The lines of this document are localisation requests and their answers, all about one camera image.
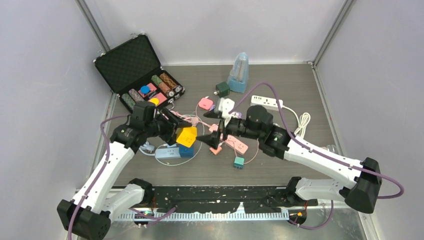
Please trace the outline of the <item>dark blue cube socket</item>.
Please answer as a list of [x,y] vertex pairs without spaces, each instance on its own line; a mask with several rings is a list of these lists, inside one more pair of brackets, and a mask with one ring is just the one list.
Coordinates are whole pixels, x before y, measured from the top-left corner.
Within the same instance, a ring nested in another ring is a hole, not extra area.
[[186,147],[186,146],[180,145],[178,147],[178,152],[181,158],[192,158],[195,155],[194,146]]

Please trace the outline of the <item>yellow cube socket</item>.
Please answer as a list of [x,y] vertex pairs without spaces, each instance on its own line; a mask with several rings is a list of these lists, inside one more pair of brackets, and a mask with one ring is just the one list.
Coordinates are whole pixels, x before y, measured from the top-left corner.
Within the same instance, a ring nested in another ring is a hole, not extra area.
[[176,143],[190,148],[196,141],[198,135],[195,126],[180,128],[176,131]]

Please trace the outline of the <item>dark green cube socket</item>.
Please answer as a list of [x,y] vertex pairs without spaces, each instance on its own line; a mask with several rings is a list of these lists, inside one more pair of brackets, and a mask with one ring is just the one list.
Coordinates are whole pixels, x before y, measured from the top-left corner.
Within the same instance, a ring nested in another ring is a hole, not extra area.
[[219,98],[225,98],[230,94],[230,87],[227,82],[223,81],[215,85],[214,94]]

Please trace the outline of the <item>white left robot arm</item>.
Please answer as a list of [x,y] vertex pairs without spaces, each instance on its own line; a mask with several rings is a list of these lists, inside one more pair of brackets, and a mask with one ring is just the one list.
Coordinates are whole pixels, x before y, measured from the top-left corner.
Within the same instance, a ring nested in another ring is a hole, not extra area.
[[126,122],[107,136],[104,120],[100,124],[105,139],[105,154],[83,187],[71,200],[61,200],[57,212],[67,230],[67,238],[73,235],[87,240],[102,240],[111,223],[129,208],[148,207],[155,193],[151,183],[134,178],[113,197],[108,198],[118,176],[149,138],[159,137],[166,144],[176,143],[177,131],[191,124],[169,109],[159,110],[152,102],[138,102]]

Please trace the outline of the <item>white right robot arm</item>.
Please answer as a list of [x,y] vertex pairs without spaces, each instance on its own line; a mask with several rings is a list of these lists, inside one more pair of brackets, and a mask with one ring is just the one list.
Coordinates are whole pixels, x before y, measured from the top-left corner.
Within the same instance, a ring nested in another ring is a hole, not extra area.
[[274,124],[274,116],[259,105],[250,106],[245,119],[225,119],[223,114],[213,111],[205,116],[219,118],[220,122],[216,130],[197,136],[196,140],[214,149],[228,136],[253,139],[267,156],[295,162],[328,176],[327,179],[293,177],[285,192],[291,205],[322,199],[345,202],[361,213],[374,212],[383,182],[377,160],[352,159],[315,146]]

